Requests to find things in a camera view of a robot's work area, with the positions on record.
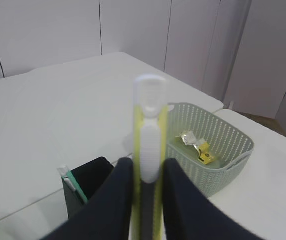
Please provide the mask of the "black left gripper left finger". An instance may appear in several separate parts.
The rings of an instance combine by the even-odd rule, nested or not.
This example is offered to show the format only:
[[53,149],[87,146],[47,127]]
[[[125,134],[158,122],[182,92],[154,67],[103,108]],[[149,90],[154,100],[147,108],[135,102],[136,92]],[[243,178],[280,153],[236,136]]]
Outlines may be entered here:
[[133,162],[120,158],[83,208],[45,236],[47,240],[126,240],[129,237]]

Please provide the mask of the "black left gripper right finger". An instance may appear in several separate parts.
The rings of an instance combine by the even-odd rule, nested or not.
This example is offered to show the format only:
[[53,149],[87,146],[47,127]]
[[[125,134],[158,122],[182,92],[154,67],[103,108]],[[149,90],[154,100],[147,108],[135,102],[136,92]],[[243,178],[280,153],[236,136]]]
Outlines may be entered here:
[[168,240],[259,239],[215,207],[173,158],[163,165],[162,204]]

